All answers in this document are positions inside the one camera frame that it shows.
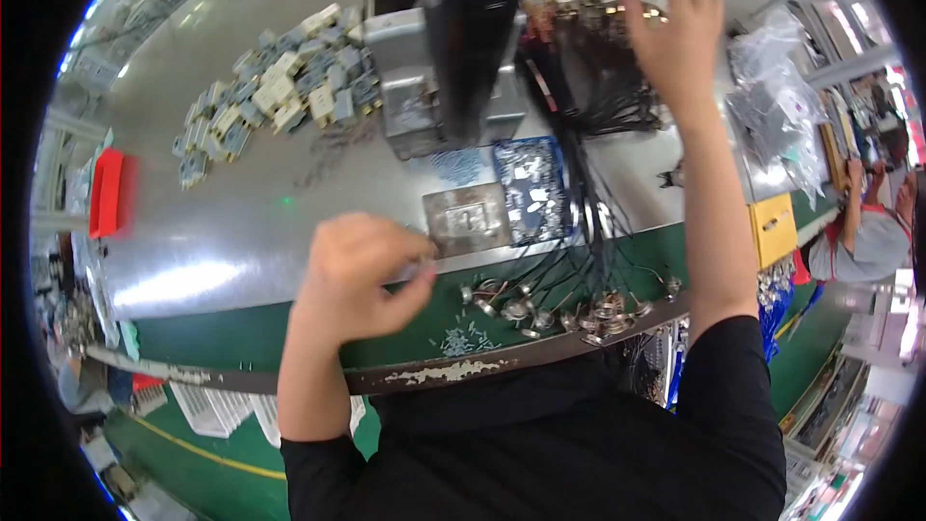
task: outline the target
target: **person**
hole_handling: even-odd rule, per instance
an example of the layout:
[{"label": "person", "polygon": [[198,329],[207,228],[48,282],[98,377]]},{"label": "person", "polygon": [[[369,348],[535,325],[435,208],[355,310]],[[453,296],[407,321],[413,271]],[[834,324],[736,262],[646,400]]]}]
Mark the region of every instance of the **person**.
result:
[{"label": "person", "polygon": [[403,328],[429,301],[424,236],[368,214],[318,226],[278,381],[281,453],[298,519],[777,519],[785,460],[770,401],[747,205],[711,95],[723,0],[668,0],[651,27],[624,0],[642,71],[685,156],[691,348],[676,413],[621,392],[593,349],[443,388],[371,397],[368,462],[348,435],[338,350]]},{"label": "person", "polygon": [[798,274],[808,279],[880,280],[895,272],[909,254],[917,193],[914,172],[904,177],[894,209],[889,209],[878,201],[878,192],[885,182],[884,162],[872,166],[872,184],[864,200],[862,162],[850,159],[846,169],[851,187],[844,211],[801,247],[800,258],[794,259]]}]

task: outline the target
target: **metal fixture plate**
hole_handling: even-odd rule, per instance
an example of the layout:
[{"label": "metal fixture plate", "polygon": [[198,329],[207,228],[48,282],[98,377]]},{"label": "metal fixture plate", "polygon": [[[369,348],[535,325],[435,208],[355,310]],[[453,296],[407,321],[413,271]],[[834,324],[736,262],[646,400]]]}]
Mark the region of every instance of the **metal fixture plate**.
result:
[{"label": "metal fixture plate", "polygon": [[497,183],[432,193],[422,201],[428,233],[442,258],[511,244],[504,192]]}]

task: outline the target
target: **plastic bag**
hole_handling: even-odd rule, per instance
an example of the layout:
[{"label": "plastic bag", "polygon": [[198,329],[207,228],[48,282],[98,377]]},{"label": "plastic bag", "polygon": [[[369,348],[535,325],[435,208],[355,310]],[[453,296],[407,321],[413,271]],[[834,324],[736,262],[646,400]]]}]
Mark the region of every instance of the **plastic bag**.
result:
[{"label": "plastic bag", "polygon": [[762,27],[730,41],[730,66],[737,85],[765,80],[801,44],[804,26],[783,8],[772,9]]},{"label": "plastic bag", "polygon": [[791,59],[762,71],[763,80],[736,87],[727,100],[751,133],[750,147],[763,165],[785,155],[802,139],[815,137],[826,111],[816,91],[804,82]]},{"label": "plastic bag", "polygon": [[804,27],[784,8],[773,9],[758,30],[729,46],[736,81],[727,96],[733,114],[749,129],[747,144],[766,167],[784,167],[812,208],[822,195],[814,138],[817,123],[829,121],[813,87],[804,81],[791,50],[803,41]]}]

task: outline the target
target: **green floor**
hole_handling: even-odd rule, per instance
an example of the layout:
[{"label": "green floor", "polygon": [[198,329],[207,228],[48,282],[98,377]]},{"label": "green floor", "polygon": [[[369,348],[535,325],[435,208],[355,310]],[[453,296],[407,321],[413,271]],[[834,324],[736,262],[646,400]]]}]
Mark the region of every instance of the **green floor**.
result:
[{"label": "green floor", "polygon": [[[809,209],[803,194],[793,194],[794,217],[798,226],[804,226],[830,207],[831,203],[821,201],[815,213]],[[665,267],[660,266],[667,266],[687,281],[681,225],[637,234],[634,238],[622,238],[619,242],[634,263],[654,267],[661,273]],[[659,296],[660,288],[652,274],[631,268],[626,260],[620,260],[623,261],[623,272],[629,276],[628,282],[640,296]],[[364,367],[439,356],[439,349],[430,341],[440,342],[446,329],[468,324],[469,321],[476,321],[479,329],[486,329],[493,342],[520,342],[521,337],[504,323],[476,314],[457,318],[460,315],[457,292],[460,283],[471,281],[477,272],[511,274],[510,264],[492,268],[441,276],[435,288],[434,301],[408,329],[387,339],[348,347],[342,354],[344,366]],[[565,295],[569,284],[562,288],[561,294]],[[812,286],[795,290],[789,315],[803,306],[811,291]],[[772,402],[780,417],[816,376],[848,323],[850,313],[839,307],[838,294],[839,285],[828,287],[793,340],[781,342],[781,353],[772,359]],[[552,295],[552,304],[561,297]],[[274,370],[279,365],[283,348],[288,310],[289,304],[280,304],[212,315],[139,321],[142,355],[148,359],[185,365],[230,368],[241,363],[253,363],[255,370]],[[279,453],[267,443],[253,417],[228,440],[209,439],[192,433],[173,399],[167,406],[152,412],[146,420],[169,435],[219,457],[262,469],[283,470]],[[156,480],[202,518],[288,518],[282,480],[210,461],[122,415],[110,419],[106,433],[129,468]],[[379,422],[375,412],[368,409],[368,415],[361,421],[354,437],[365,455],[375,451],[378,434]]]}]

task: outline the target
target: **metal terminal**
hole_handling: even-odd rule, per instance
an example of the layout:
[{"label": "metal terminal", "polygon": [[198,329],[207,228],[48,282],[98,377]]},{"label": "metal terminal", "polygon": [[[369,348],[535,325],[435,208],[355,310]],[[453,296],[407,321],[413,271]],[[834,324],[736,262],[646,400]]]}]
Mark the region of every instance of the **metal terminal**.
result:
[{"label": "metal terminal", "polygon": [[521,320],[527,318],[528,309],[523,304],[523,302],[516,302],[514,300],[508,301],[502,307],[502,317],[506,320],[511,320],[512,322],[520,322]]},{"label": "metal terminal", "polygon": [[525,329],[519,329],[518,331],[524,336],[534,339],[536,341],[538,341],[541,338],[540,332],[537,332],[536,330],[525,328]]},{"label": "metal terminal", "polygon": [[498,283],[498,280],[490,277],[487,280],[482,280],[476,290],[480,292],[495,292],[498,291],[499,286],[501,286],[501,284]]},{"label": "metal terminal", "polygon": [[476,300],[473,301],[473,303],[479,306],[479,309],[482,310],[487,316],[494,318],[495,315],[497,314],[497,312],[495,311],[495,308],[492,307],[492,304],[490,304],[489,302],[486,302],[482,298],[477,298]]},{"label": "metal terminal", "polygon": [[559,315],[559,323],[563,325],[563,330],[566,330],[567,332],[579,331],[579,322],[576,320],[574,315],[568,312],[563,312],[561,315]]},{"label": "metal terminal", "polygon": [[629,330],[633,328],[633,325],[636,324],[636,320],[627,315],[619,315],[619,317],[611,320],[608,323],[608,326],[605,328],[607,334],[620,334],[624,330]]},{"label": "metal terminal", "polygon": [[627,299],[624,298],[624,295],[618,292],[617,290],[605,296],[605,302],[609,304],[613,304],[615,310],[617,310],[618,312],[623,312],[624,309],[627,307]]},{"label": "metal terminal", "polygon": [[642,318],[653,311],[653,302],[638,302],[636,310],[633,311],[634,318]]},{"label": "metal terminal", "polygon": [[666,300],[673,302],[675,297],[679,295],[680,290],[681,280],[679,280],[677,277],[671,276],[668,280],[666,280]]},{"label": "metal terminal", "polygon": [[553,321],[553,313],[546,308],[540,308],[533,318],[533,327],[538,330],[546,330],[553,325]]},{"label": "metal terminal", "polygon": [[597,334],[586,334],[582,337],[582,341],[586,344],[591,344],[592,346],[598,347],[605,346],[607,343],[605,338],[598,336]]},{"label": "metal terminal", "polygon": [[579,318],[579,328],[586,332],[595,332],[598,330],[598,321],[590,316]]}]

